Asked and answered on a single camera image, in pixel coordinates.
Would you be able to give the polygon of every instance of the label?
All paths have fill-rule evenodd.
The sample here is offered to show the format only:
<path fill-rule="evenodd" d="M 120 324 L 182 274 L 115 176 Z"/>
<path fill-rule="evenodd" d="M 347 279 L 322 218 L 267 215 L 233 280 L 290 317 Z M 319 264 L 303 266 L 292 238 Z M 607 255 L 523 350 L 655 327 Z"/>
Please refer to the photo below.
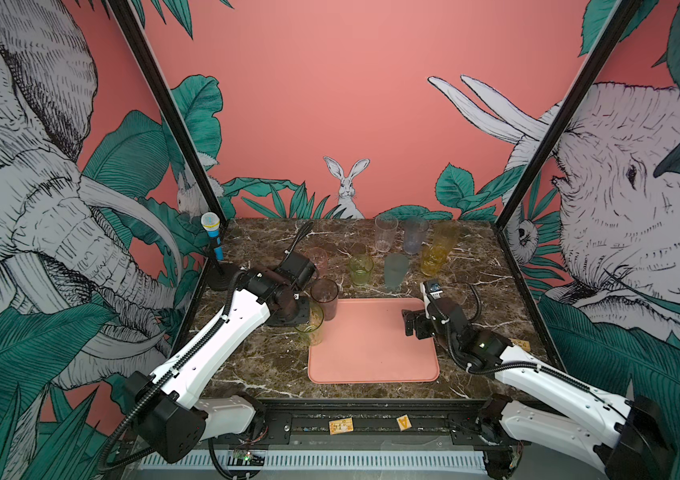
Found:
<path fill-rule="evenodd" d="M 353 418 L 341 418 L 329 422 L 329 435 L 345 432 L 353 432 Z"/>

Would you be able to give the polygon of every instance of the elephant tusk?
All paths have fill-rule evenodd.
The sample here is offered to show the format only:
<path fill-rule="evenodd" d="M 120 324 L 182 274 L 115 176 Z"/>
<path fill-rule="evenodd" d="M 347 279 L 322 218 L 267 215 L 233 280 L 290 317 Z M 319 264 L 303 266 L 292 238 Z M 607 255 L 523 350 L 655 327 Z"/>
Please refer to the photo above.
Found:
<path fill-rule="evenodd" d="M 172 236 L 172 232 L 169 231 L 169 228 L 157 216 L 153 215 L 150 210 L 135 200 L 120 194 L 110 187 L 105 187 L 91 178 L 81 177 L 78 194 L 81 200 L 88 206 L 110 208 L 150 226 L 156 234 L 162 237 L 172 251 L 177 269 L 177 284 L 180 283 L 182 277 L 182 255 L 180 254 L 180 249 L 177 247 L 177 242 Z"/>
<path fill-rule="evenodd" d="M 15 285 L 41 312 L 54 313 L 70 308 L 70 303 L 60 295 L 48 277 L 38 254 L 28 252 L 10 256 L 4 260 L 4 266 Z"/>

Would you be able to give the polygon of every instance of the elephant ear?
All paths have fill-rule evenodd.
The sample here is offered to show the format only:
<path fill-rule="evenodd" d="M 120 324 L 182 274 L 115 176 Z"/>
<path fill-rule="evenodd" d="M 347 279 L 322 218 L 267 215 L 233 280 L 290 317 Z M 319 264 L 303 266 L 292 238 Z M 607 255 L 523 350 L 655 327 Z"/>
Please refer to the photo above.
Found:
<path fill-rule="evenodd" d="M 0 0 L 0 53 L 49 138 L 76 159 L 89 133 L 97 72 L 61 0 Z"/>

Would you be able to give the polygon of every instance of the black metal frame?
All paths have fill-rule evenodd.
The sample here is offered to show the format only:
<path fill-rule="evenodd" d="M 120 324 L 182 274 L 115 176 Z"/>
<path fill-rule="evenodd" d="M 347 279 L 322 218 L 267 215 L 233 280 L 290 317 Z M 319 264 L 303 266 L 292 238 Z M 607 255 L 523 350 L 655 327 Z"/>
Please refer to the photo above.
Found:
<path fill-rule="evenodd" d="M 559 141 L 561 134 L 564 133 L 566 126 L 575 115 L 577 108 L 580 107 L 580 102 L 583 101 L 591 85 L 594 84 L 596 76 L 601 72 L 601 68 L 606 63 L 606 59 L 610 57 L 617 42 L 620 41 L 620 37 L 623 35 L 628 22 L 636 14 L 639 6 L 641 6 L 641 2 L 642 0 L 621 0 L 620 4 L 617 5 L 614 15 L 609 23 L 606 24 L 604 32 L 599 36 L 594 49 L 585 61 L 585 65 L 580 69 L 580 74 L 577 75 L 577 79 L 566 95 L 564 102 L 562 102 L 559 113 L 556 114 L 556 118 L 551 122 L 548 131 L 545 132 L 545 136 L 540 141 L 540 145 L 537 147 L 529 165 L 527 165 L 527 169 L 519 179 L 519 183 L 510 195 L 503 211 L 500 212 L 497 222 L 495 222 L 495 225 L 500 230 L 508 225 L 510 216 L 514 214 L 516 208 L 521 204 L 521 200 L 527 194 L 527 190 L 532 186 L 532 182 L 534 182 L 546 160 L 550 157 L 556 142 Z"/>
<path fill-rule="evenodd" d="M 209 185 L 209 178 L 207 178 L 204 168 L 201 167 L 193 140 L 190 138 L 188 129 L 185 128 L 185 122 L 177 111 L 177 106 L 172 98 L 172 92 L 169 91 L 164 82 L 161 70 L 158 68 L 155 58 L 153 58 L 150 45 L 142 34 L 142 26 L 137 21 L 137 18 L 134 17 L 134 14 L 132 14 L 132 6 L 129 5 L 129 0 L 108 0 L 108 3 L 110 3 L 113 16 L 116 22 L 118 22 L 118 26 L 121 27 L 126 42 L 129 43 L 134 58 L 137 60 L 137 64 L 153 92 L 155 101 L 164 115 L 164 120 L 172 131 L 175 140 L 177 140 L 177 145 L 183 157 L 185 157 L 185 161 L 188 162 L 188 166 L 201 189 L 201 194 L 204 196 L 206 204 L 211 211 L 220 217 L 220 230 L 221 234 L 223 234 L 228 227 L 228 219 L 225 218 L 222 206 L 220 206 L 215 192 L 212 191 Z"/>

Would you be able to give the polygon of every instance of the rabbit illustration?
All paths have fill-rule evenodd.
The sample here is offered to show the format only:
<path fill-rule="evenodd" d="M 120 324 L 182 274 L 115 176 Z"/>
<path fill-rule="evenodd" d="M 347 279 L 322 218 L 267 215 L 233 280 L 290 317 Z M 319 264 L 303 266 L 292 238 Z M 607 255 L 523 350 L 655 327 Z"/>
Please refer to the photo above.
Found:
<path fill-rule="evenodd" d="M 327 162 L 327 167 L 329 167 L 329 173 L 340 179 L 340 193 L 337 200 L 339 208 L 337 208 L 337 211 L 345 209 L 340 218 L 364 218 L 363 213 L 353 203 L 353 197 L 356 196 L 353 178 L 369 166 L 369 159 L 364 158 L 356 162 L 347 177 L 345 177 L 345 172 L 338 162 L 329 157 L 324 157 L 324 160 Z"/>

